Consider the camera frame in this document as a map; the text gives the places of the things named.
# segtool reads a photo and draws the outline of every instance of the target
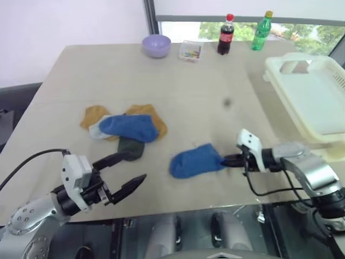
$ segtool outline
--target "white wall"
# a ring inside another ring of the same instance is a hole
[[[0,0],[0,87],[43,81],[66,45],[148,34],[142,0]]]
[[[282,18],[344,21],[345,0],[154,0],[156,15],[262,17],[266,10]]]

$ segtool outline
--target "window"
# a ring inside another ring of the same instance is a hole
[[[184,40],[217,41],[220,27],[218,22],[161,22],[161,34],[172,42]],[[234,23],[234,40],[253,40],[256,23]],[[298,51],[329,55],[345,34],[345,26],[310,24],[272,24],[268,40],[290,40]]]

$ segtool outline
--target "green bottle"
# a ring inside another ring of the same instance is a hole
[[[262,50],[266,41],[266,38],[270,34],[272,27],[272,11],[267,11],[264,19],[258,23],[257,30],[255,31],[255,37],[252,42],[252,50]]]

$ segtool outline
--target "table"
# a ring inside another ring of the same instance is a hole
[[[86,107],[104,105],[112,114],[122,114],[133,104],[153,104],[168,134],[147,144],[140,160],[102,171],[113,192],[146,173],[144,183],[116,206],[95,205],[72,221],[295,199],[290,192],[256,197],[240,168],[186,180],[168,173],[174,155],[207,142],[221,155],[238,153],[235,143],[241,128],[260,137],[264,147],[303,141],[272,86],[262,80],[264,60],[295,51],[293,45],[267,42],[262,52],[254,52],[249,42],[233,42],[230,54],[221,56],[215,43],[206,43],[202,59],[195,64],[178,59],[179,46],[173,44],[163,59],[147,57],[135,44],[68,46],[0,155],[0,181],[28,156],[45,149],[69,148],[90,162],[116,152],[117,142],[91,139],[79,126]],[[231,105],[224,106],[228,98]],[[332,164],[338,174],[341,166]],[[20,204],[60,185],[60,170],[61,155],[48,154],[19,171],[1,192],[0,224]],[[259,192],[287,185],[280,173],[253,174],[252,179]]]

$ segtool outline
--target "yellow cloth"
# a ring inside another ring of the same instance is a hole
[[[104,108],[103,106],[101,105],[90,106],[85,109],[85,115],[82,122],[80,123],[80,127],[88,131],[88,128],[91,125],[97,123],[100,119],[102,119],[104,115],[110,115],[110,112],[108,112],[108,110]],[[119,138],[118,136],[113,136],[113,137],[106,138],[106,140],[114,141],[118,138]]]
[[[133,114],[151,115],[152,122],[159,132],[158,139],[161,139],[168,133],[167,126],[165,125],[164,121],[158,116],[152,104],[132,105],[128,110],[126,110],[125,114],[126,115],[133,115]]]

